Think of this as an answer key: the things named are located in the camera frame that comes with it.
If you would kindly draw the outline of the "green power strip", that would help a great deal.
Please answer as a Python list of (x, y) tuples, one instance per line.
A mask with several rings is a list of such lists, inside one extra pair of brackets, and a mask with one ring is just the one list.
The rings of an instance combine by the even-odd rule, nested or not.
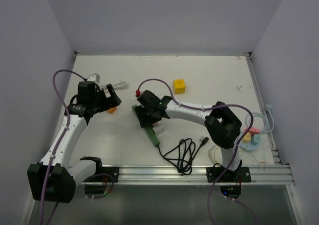
[(148, 127), (142, 128), (142, 129), (146, 133), (146, 135), (147, 135), (148, 139), (150, 140), (150, 142), (152, 143), (152, 145), (154, 147), (158, 147), (160, 145), (160, 141), (153, 130), (153, 126), (150, 125)]

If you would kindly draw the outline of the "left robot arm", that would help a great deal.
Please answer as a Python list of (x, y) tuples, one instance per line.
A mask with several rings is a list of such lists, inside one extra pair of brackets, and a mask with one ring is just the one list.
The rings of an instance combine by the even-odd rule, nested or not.
[(102, 179), (104, 170), (99, 157), (84, 156), (69, 167), (74, 148), (90, 119), (121, 104), (112, 84), (101, 88), (94, 81), (82, 81), (64, 113), (63, 123), (52, 146), (27, 170), (32, 196), (36, 201), (69, 203), (76, 187), (89, 179)]

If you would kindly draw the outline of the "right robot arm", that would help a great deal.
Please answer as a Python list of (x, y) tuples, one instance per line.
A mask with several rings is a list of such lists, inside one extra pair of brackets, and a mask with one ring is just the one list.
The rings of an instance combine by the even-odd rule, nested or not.
[(163, 118), (181, 119), (204, 126), (212, 141), (221, 148), (223, 178), (231, 182), (239, 177), (242, 161), (234, 147), (241, 133), (242, 123), (225, 103), (217, 102), (208, 109), (197, 108), (175, 102), (171, 96), (160, 99), (149, 90), (137, 90), (136, 97), (140, 105), (135, 107), (135, 112), (142, 128)]

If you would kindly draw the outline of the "yellow cube socket adapter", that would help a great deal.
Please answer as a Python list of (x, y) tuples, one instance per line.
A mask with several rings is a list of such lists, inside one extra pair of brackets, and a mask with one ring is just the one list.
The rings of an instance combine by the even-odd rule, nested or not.
[(186, 90), (186, 84), (184, 79), (173, 80), (173, 91), (174, 94), (184, 94)]

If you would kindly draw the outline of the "orange power strip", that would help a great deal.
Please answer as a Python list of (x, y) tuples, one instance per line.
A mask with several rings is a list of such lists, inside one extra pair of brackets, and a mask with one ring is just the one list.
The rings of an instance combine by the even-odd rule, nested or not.
[(107, 112), (112, 114), (112, 113), (114, 113), (116, 111), (116, 109), (117, 109), (116, 107), (110, 108), (110, 109), (107, 110)]

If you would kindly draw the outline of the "white plug adapter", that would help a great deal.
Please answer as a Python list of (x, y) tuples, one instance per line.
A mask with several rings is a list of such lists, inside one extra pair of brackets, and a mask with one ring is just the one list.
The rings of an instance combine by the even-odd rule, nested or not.
[(158, 125), (153, 128), (156, 135), (159, 135), (165, 131), (165, 127), (163, 125)]

